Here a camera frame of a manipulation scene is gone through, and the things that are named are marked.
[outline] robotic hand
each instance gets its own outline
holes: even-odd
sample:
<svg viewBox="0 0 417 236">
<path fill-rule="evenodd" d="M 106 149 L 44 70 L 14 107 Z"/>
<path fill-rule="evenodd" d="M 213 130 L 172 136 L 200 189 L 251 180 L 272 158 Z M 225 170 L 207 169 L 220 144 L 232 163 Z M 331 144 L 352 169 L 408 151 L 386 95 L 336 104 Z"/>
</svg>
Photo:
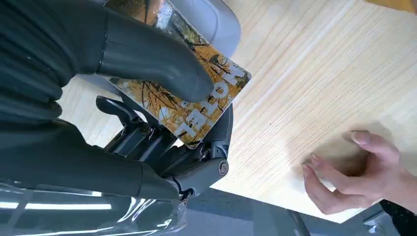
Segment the robotic hand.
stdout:
<svg viewBox="0 0 417 236">
<path fill-rule="evenodd" d="M 204 100 L 212 80 L 184 45 L 86 0 L 1 0 L 0 11 L 0 178 L 173 200 L 227 173 L 231 107 L 194 150 L 171 147 L 176 137 L 127 97 L 97 98 L 124 125 L 104 149 L 58 119 L 61 87 L 79 73 L 152 79 L 185 101 Z"/>
</svg>

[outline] finger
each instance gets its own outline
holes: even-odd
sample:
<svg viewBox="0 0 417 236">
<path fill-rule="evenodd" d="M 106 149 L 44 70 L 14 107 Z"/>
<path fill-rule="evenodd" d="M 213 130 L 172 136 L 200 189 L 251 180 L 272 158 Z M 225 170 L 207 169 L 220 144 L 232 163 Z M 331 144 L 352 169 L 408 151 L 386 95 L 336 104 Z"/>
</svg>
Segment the finger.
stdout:
<svg viewBox="0 0 417 236">
<path fill-rule="evenodd" d="M 352 132 L 351 138 L 360 148 L 376 154 L 383 162 L 395 164 L 399 162 L 400 152 L 398 148 L 382 136 L 357 131 Z"/>
<path fill-rule="evenodd" d="M 348 177 L 336 170 L 328 161 L 320 156 L 311 154 L 311 163 L 320 176 L 328 180 L 336 189 L 344 194 L 366 194 L 363 189 L 362 179 L 359 177 Z"/>
<path fill-rule="evenodd" d="M 311 201 L 323 212 L 327 203 L 333 199 L 332 192 L 319 180 L 310 166 L 303 165 L 304 188 Z"/>
<path fill-rule="evenodd" d="M 319 180 L 311 167 L 303 166 L 304 186 L 311 201 L 323 214 L 333 214 L 351 208 L 368 207 L 372 201 L 364 195 L 346 195 L 331 192 Z"/>
<path fill-rule="evenodd" d="M 333 195 L 337 199 L 337 203 L 329 206 L 325 211 L 326 214 L 334 214 L 353 208 L 368 208 L 376 202 L 365 195 L 343 194 L 338 190 L 335 190 Z"/>
<path fill-rule="evenodd" d="M 341 193 L 366 196 L 376 196 L 379 194 L 375 178 L 366 176 L 348 177 L 335 169 L 324 158 L 315 154 L 311 154 L 311 156 L 311 163 L 314 170 L 328 180 Z"/>
</svg>

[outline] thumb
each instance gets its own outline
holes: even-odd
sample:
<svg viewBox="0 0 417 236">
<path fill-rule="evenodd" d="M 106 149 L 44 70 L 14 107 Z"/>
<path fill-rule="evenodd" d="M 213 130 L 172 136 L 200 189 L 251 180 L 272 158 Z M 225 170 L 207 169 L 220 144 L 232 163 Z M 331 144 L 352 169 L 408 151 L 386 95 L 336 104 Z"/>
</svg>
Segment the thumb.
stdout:
<svg viewBox="0 0 417 236">
<path fill-rule="evenodd" d="M 381 161 L 397 164 L 400 152 L 396 146 L 382 136 L 365 131 L 352 132 L 352 140 L 362 149 L 374 153 Z"/>
</svg>

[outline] human hand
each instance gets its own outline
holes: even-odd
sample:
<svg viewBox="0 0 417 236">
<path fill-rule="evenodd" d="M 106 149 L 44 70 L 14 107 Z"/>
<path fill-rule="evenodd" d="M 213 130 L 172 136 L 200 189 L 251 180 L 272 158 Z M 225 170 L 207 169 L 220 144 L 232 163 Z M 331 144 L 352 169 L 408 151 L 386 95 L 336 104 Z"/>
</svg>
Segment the human hand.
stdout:
<svg viewBox="0 0 417 236">
<path fill-rule="evenodd" d="M 399 165 L 399 150 L 383 137 L 368 132 L 353 132 L 351 138 L 361 149 L 369 152 L 362 176 L 348 177 L 314 154 L 311 165 L 302 165 L 305 191 L 324 214 L 370 207 L 395 191 L 406 172 Z M 326 188 L 315 171 L 336 190 L 331 192 Z"/>
</svg>

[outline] fingernail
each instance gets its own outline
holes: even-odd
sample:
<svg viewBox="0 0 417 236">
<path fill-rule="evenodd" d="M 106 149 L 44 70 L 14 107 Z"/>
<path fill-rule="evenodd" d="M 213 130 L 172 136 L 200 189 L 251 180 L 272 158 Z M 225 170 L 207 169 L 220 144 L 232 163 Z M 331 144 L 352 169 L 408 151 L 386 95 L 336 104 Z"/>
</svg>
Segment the fingernail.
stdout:
<svg viewBox="0 0 417 236">
<path fill-rule="evenodd" d="M 364 132 L 352 132 L 351 138 L 355 143 L 360 145 L 369 144 L 370 141 L 369 133 Z"/>
<path fill-rule="evenodd" d="M 320 165 L 320 160 L 314 155 L 314 153 L 311 154 L 311 164 L 313 167 L 318 167 Z"/>
<path fill-rule="evenodd" d="M 301 165 L 301 167 L 304 178 L 308 177 L 310 175 L 310 168 L 307 165 Z"/>
</svg>

